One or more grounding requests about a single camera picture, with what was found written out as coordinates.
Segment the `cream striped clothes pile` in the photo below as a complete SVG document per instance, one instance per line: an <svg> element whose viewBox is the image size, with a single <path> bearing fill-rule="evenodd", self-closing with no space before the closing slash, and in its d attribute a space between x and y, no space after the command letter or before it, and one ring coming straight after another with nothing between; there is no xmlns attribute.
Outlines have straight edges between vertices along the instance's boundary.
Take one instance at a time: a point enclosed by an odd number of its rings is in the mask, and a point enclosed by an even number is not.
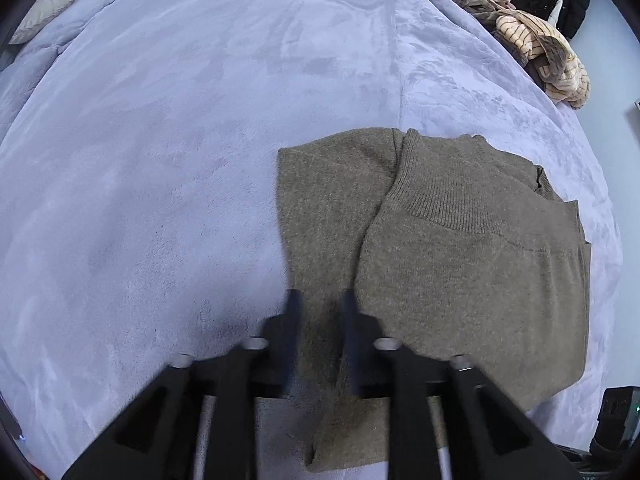
<svg viewBox="0 0 640 480"><path fill-rule="evenodd" d="M574 110L590 97L585 65L551 24L515 9L511 0L451 0L472 15L555 103Z"/></svg>

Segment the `lavender plush bed blanket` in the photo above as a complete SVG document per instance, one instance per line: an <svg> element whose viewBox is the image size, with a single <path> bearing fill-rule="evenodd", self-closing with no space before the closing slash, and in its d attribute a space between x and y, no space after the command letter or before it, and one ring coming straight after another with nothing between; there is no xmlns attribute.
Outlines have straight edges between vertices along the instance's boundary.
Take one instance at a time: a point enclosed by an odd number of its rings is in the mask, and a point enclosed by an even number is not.
<svg viewBox="0 0 640 480"><path fill-rule="evenodd" d="M179 352L223 352L286 289L277 154L360 127L479 134L544 167L592 245L582 379L537 410L582 448L622 244L602 169L448 0L76 0L1 75L1 392L50 478Z"/></svg>

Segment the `black device with green light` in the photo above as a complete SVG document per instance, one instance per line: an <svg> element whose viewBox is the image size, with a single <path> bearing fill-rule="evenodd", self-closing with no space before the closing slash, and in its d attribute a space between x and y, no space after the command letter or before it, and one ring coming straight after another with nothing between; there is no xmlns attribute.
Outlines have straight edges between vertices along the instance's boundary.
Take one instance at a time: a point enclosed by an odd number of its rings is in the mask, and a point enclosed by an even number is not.
<svg viewBox="0 0 640 480"><path fill-rule="evenodd" d="M606 388L598 426L589 452L598 467L612 470L623 460L639 434L639 388Z"/></svg>

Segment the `beige pillow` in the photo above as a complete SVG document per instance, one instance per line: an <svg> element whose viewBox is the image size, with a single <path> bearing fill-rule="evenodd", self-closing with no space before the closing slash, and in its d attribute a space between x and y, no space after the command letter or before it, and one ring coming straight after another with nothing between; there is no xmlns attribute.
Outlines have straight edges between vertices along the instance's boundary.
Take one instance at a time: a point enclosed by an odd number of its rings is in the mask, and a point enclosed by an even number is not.
<svg viewBox="0 0 640 480"><path fill-rule="evenodd" d="M65 11L75 0L36 0L15 29L9 44L19 46L34 38L44 26Z"/></svg>

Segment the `olive knit sweater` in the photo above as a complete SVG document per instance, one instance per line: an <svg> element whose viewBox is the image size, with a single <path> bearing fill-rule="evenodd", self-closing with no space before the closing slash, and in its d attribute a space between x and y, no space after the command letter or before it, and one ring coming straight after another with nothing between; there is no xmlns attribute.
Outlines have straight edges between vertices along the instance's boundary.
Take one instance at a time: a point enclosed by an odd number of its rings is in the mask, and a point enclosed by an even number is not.
<svg viewBox="0 0 640 480"><path fill-rule="evenodd" d="M350 130L279 152L277 206L299 369L320 392L311 471L387 454L385 404L348 390L347 289L414 351L472 356L523 410L582 377L590 246L541 166L481 136Z"/></svg>

